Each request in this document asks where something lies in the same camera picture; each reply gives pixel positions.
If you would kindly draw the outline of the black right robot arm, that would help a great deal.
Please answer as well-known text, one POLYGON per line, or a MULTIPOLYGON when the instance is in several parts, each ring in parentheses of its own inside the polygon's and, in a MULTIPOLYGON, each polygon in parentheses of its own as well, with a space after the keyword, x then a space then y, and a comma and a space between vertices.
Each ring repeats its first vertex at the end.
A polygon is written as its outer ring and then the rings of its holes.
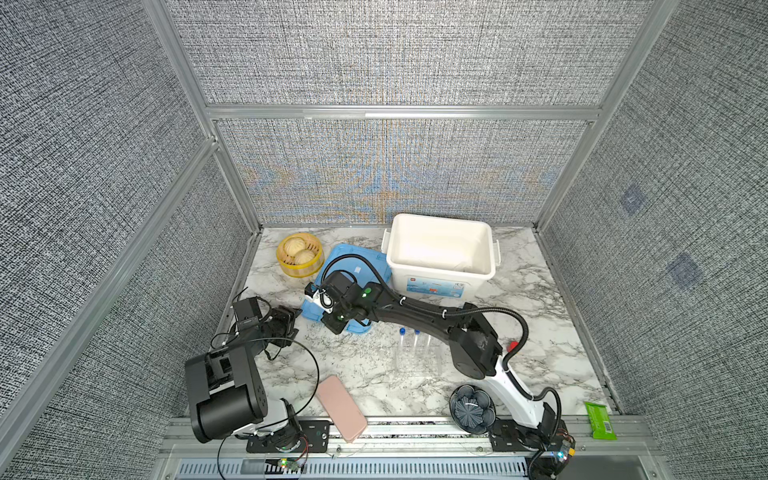
POLYGON ((335 271, 321 284, 310 283, 306 297, 323 309, 321 322, 340 334, 352 322, 381 322, 400 325, 427 334, 449 347, 454 368, 462 375, 484 381, 512 415, 528 449, 551 443, 562 420, 562 404, 547 387, 532 393, 510 366, 528 340, 529 328, 518 312, 502 307, 442 307, 408 298, 388 285, 369 282, 363 286, 335 271), (486 315, 499 313, 515 319, 522 329, 516 347, 507 352, 486 315))

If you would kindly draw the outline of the green wipes packet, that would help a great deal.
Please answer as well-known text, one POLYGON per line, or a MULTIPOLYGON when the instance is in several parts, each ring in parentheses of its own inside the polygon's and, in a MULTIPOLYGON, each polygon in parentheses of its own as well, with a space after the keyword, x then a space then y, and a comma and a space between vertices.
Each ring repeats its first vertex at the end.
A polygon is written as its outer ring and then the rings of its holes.
POLYGON ((612 426, 608 407, 593 402, 586 402, 585 408, 592 429, 592 438, 595 440, 615 441, 617 435, 612 426))

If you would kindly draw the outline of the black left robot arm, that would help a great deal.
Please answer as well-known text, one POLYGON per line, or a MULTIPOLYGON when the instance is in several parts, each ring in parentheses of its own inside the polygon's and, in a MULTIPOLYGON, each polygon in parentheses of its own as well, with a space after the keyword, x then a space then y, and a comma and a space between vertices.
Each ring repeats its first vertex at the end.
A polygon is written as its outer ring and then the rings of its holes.
POLYGON ((300 435, 292 405, 268 397, 256 364, 269 345, 293 344, 299 314, 278 306, 261 318, 238 322, 222 345, 185 363, 189 417, 199 442, 250 434, 269 436, 277 444, 300 435))

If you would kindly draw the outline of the steamed bun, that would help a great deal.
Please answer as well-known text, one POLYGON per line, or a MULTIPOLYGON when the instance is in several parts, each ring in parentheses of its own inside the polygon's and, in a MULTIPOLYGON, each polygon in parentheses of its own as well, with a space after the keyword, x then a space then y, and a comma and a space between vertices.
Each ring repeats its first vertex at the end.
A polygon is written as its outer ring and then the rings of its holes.
POLYGON ((303 249, 296 253, 294 261, 296 266, 312 264, 315 261, 317 253, 310 249, 303 249))
POLYGON ((292 236, 287 238, 283 244, 283 250, 286 255, 295 257, 298 253, 306 249, 306 241, 302 237, 292 236))

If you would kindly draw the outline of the black flower-shaped dish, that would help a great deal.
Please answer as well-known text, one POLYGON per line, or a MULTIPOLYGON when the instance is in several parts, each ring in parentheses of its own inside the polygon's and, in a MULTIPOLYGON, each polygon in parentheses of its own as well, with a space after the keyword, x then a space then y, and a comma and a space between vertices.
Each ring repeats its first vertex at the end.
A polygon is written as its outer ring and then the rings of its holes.
POLYGON ((470 384, 452 392, 449 411, 457 426, 473 435, 486 434, 496 421, 495 404, 490 395, 470 384))

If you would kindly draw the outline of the clear plastic test tube rack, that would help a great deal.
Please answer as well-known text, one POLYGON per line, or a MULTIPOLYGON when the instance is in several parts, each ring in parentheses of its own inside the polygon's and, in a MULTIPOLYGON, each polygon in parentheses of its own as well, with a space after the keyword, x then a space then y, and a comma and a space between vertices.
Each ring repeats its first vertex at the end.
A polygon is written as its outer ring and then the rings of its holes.
POLYGON ((397 369, 395 367, 395 354, 397 349, 396 348, 394 353, 395 371, 402 375, 419 377, 419 378, 433 378, 441 375, 444 369, 442 350, 436 344, 432 344, 432 348, 435 354, 435 364, 433 369, 428 369, 427 366, 425 365, 425 361, 423 357, 424 344, 419 344, 420 358, 416 364, 413 364, 413 362, 410 359, 411 343, 405 345, 404 354, 403 354, 403 365, 402 365, 402 368, 397 369))

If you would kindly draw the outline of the yellow bamboo steamer basket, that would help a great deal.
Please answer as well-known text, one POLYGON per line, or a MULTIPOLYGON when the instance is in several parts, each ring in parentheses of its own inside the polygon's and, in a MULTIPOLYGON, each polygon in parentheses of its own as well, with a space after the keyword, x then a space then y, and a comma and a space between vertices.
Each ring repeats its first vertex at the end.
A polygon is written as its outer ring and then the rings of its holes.
POLYGON ((276 258, 282 272, 292 278, 306 278, 319 272, 325 263, 320 240, 310 233, 295 233, 277 247, 276 258))

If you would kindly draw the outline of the front steamed bun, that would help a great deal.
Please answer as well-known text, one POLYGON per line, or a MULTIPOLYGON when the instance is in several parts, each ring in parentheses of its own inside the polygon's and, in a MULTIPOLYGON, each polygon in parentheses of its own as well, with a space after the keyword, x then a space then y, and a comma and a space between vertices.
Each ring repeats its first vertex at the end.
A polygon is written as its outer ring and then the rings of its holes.
POLYGON ((296 266, 312 264, 315 261, 317 253, 310 249, 303 249, 296 253, 294 261, 296 266))

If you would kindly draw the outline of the white plastic storage box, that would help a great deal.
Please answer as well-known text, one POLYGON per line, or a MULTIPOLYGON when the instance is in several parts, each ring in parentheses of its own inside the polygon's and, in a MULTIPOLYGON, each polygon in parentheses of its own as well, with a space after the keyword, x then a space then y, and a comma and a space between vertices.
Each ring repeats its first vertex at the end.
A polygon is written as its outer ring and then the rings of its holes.
POLYGON ((381 249, 401 293, 469 300, 501 265, 500 243, 480 221, 401 213, 381 249))

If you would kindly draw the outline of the back steamed bun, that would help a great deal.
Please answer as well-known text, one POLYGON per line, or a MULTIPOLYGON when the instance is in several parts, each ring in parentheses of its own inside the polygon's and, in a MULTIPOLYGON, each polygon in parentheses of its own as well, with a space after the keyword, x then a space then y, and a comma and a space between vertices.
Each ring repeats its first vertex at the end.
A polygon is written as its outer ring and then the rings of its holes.
POLYGON ((306 249, 306 241, 302 237, 292 236, 287 238, 283 244, 283 250, 286 255, 295 257, 298 253, 306 249))

